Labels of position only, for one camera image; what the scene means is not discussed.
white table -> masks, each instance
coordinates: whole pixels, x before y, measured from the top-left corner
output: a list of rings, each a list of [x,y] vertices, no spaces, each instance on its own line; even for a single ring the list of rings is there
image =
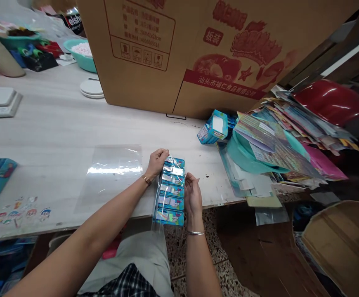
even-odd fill
[[[0,238],[74,229],[90,217],[102,204],[84,213],[74,209],[97,145],[141,144],[144,170],[152,151],[169,149],[172,156],[185,160],[187,172],[200,177],[205,208],[245,201],[234,196],[216,146],[200,144],[196,134],[204,121],[178,120],[86,98],[79,85],[87,78],[97,75],[76,64],[27,71],[22,78],[0,75],[0,86],[23,95],[15,117],[0,119],[0,158],[19,163],[0,195],[0,213],[12,211],[20,197],[24,205],[30,196],[38,197],[39,212],[51,209],[42,222],[37,214],[34,219],[23,218],[18,226],[0,224]],[[169,133],[177,137],[164,136]],[[155,191],[148,189],[132,217],[152,214]]]

cardboard flap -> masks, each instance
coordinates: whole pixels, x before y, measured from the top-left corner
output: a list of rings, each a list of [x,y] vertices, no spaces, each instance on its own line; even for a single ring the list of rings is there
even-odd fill
[[[347,297],[359,297],[359,202],[343,201],[316,214],[302,242]]]

red plastic seat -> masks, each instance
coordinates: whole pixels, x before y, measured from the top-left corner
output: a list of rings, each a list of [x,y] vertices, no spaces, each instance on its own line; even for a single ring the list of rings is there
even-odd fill
[[[359,116],[359,94],[330,80],[318,80],[292,96],[334,125],[343,127],[347,121]]]

floor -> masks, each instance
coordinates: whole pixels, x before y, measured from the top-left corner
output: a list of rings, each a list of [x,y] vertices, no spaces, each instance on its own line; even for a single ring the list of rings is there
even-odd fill
[[[228,260],[228,256],[221,246],[216,231],[216,209],[210,208],[204,210],[203,221],[207,243],[210,247],[214,266],[220,280],[222,295],[224,297],[258,297],[258,294],[251,292],[240,284]],[[185,281],[186,233],[183,230],[165,229],[165,236],[170,262],[171,284],[174,287],[174,294],[175,296],[185,297],[187,295]]]

black label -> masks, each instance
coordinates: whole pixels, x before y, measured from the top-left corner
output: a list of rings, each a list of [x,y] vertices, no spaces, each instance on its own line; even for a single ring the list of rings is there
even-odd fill
[[[83,31],[82,20],[80,19],[80,14],[70,14],[64,16],[58,14],[55,17],[59,17],[64,21],[64,24],[72,30],[76,35],[79,35]]]

